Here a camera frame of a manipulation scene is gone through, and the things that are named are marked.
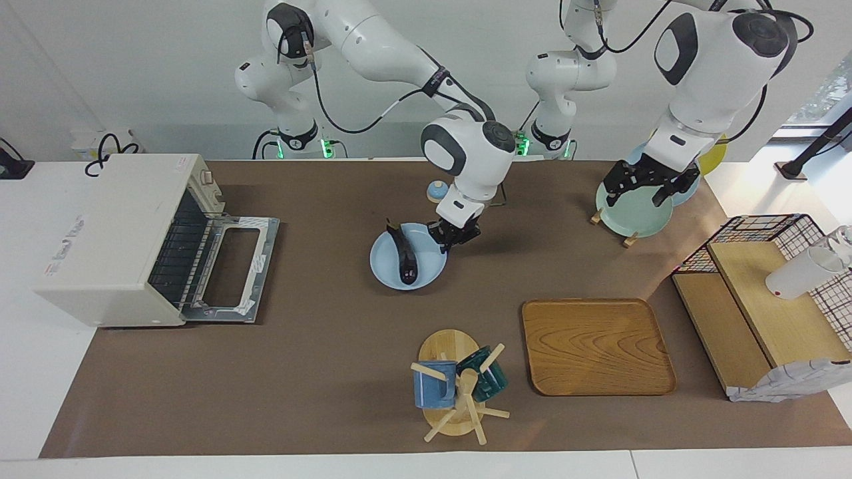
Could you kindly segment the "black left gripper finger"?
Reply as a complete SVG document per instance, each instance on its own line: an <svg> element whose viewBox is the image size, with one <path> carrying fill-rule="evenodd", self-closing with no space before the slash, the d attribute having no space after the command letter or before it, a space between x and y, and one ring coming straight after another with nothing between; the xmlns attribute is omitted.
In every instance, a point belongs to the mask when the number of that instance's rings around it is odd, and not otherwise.
<svg viewBox="0 0 852 479"><path fill-rule="evenodd" d="M612 207L624 193L633 189L633 176L629 170L610 170L602 184L606 191L606 205Z"/></svg>
<svg viewBox="0 0 852 479"><path fill-rule="evenodd" d="M673 206L681 206L694 196L694 177L678 177L667 186L658 189L652 195L652 204L660 207L664 202L670 202Z"/></svg>

